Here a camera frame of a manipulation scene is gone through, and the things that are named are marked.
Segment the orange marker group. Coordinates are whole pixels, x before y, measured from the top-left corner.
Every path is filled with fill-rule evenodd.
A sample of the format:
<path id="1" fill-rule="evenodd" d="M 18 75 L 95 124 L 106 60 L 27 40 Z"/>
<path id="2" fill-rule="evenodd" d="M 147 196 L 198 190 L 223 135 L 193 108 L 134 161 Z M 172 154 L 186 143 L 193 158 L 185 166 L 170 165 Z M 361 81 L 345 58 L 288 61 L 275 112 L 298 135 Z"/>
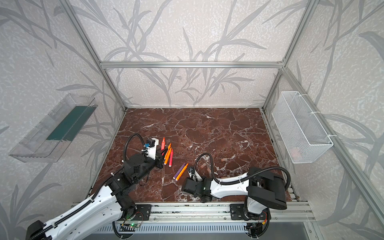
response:
<path id="1" fill-rule="evenodd" d="M 176 178 L 176 181 L 178 181 L 180 178 L 181 178 L 181 176 L 183 175 L 183 173 L 186 171 L 186 169 L 188 168 L 188 165 L 189 164 L 186 164 L 184 167 L 183 167 L 183 169 L 180 171 L 180 173 L 178 174 L 178 176 L 177 176 L 177 178 Z"/>

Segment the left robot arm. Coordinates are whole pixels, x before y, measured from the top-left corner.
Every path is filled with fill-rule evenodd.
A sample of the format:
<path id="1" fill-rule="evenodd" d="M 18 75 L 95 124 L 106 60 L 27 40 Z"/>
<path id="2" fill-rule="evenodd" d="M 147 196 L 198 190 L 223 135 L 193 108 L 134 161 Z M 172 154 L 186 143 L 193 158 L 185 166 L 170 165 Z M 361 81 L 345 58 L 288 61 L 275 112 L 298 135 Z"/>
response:
<path id="1" fill-rule="evenodd" d="M 108 223 L 122 218 L 145 217 L 130 198 L 139 182 L 154 168 L 162 169 L 164 156 L 131 156 L 93 195 L 59 216 L 43 223 L 32 223 L 27 240 L 82 240 Z"/>

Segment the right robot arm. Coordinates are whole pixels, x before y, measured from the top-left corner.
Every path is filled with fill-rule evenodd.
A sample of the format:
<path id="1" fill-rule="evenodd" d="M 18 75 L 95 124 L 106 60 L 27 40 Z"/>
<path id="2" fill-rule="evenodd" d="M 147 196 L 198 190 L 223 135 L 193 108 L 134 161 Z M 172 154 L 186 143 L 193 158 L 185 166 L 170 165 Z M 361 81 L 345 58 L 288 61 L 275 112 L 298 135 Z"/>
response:
<path id="1" fill-rule="evenodd" d="M 210 160 L 211 177 L 198 178 L 197 166 L 200 159 L 208 156 Z M 281 166 L 264 169 L 250 168 L 242 175 L 219 179 L 214 173 L 214 159 L 210 153 L 201 154 L 191 168 L 190 177 L 186 178 L 182 191 L 200 198 L 202 203 L 214 198 L 222 199 L 228 196 L 245 196 L 244 217 L 246 220 L 264 214 L 270 219 L 269 210 L 286 210 L 286 190 L 291 184 L 289 171 Z"/>

